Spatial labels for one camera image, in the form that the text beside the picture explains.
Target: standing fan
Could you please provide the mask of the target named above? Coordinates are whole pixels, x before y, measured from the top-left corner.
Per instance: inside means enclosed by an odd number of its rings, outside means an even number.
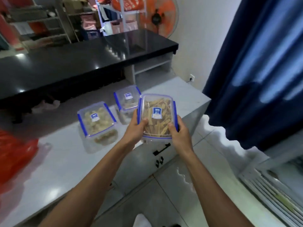
[[[146,0],[146,13],[137,17],[141,28],[168,38],[177,27],[178,5],[176,0]]]

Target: container label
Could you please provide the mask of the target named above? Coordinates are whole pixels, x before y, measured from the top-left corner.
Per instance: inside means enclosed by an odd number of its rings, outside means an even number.
[[[161,119],[162,118],[162,108],[161,107],[153,107],[151,117],[153,119]]]
[[[97,122],[100,118],[97,113],[91,114],[92,122]]]
[[[125,95],[125,99],[132,99],[133,98],[131,93],[126,93],[124,95]]]

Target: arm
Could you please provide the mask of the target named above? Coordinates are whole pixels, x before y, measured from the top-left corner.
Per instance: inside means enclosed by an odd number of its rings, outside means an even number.
[[[74,187],[41,222],[39,227],[90,226],[122,160],[141,139],[147,120],[137,125],[137,111],[123,138]]]
[[[188,128],[180,116],[178,116],[178,124],[179,132],[172,124],[169,124],[173,145],[191,174],[208,225],[210,227],[253,227],[195,155]]]

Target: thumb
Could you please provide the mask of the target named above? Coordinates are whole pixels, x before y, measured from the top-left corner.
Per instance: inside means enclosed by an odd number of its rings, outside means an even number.
[[[168,123],[168,127],[172,136],[178,133],[175,126],[171,122]]]
[[[138,126],[144,128],[144,126],[149,122],[148,118],[142,119],[142,121],[138,124]]]

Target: hand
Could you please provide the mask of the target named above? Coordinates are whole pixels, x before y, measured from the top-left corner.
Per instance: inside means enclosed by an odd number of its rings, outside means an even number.
[[[191,136],[188,128],[183,123],[181,117],[178,115],[179,132],[177,132],[175,126],[169,122],[168,127],[172,135],[172,143],[177,153],[183,157],[185,154],[192,152]]]
[[[124,136],[121,141],[124,144],[127,144],[131,147],[131,150],[134,148],[135,144],[140,141],[143,135],[144,126],[148,123],[148,119],[143,119],[140,124],[137,123],[137,109],[134,110],[133,117],[131,122],[128,125]]]

